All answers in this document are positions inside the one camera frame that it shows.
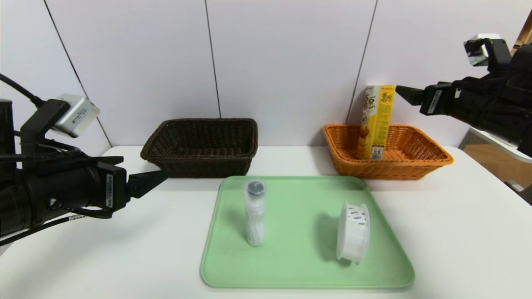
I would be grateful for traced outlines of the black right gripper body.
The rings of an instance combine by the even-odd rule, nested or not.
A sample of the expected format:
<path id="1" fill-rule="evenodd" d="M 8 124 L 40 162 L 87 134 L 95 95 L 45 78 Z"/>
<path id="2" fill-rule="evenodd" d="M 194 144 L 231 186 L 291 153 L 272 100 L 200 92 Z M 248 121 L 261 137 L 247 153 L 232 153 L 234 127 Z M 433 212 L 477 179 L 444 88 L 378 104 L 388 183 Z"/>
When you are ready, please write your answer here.
<path id="1" fill-rule="evenodd" d="M 451 82 L 439 81 L 423 90 L 423 103 L 420 112 L 426 116 L 446 115 L 467 124 L 474 124 L 473 100 L 471 91 L 462 87 L 473 83 L 477 78 L 467 76 Z"/>

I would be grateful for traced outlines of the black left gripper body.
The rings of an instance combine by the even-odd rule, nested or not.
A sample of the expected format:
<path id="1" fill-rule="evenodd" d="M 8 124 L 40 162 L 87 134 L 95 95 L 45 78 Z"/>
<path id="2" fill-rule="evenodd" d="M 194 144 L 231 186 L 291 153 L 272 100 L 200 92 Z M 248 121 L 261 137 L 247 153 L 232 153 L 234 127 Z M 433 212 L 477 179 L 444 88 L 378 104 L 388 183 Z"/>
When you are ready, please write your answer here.
<path id="1" fill-rule="evenodd" d="M 74 213 L 110 219 L 124 208 L 127 171 L 117 162 L 41 162 L 28 177 L 31 229 Z"/>

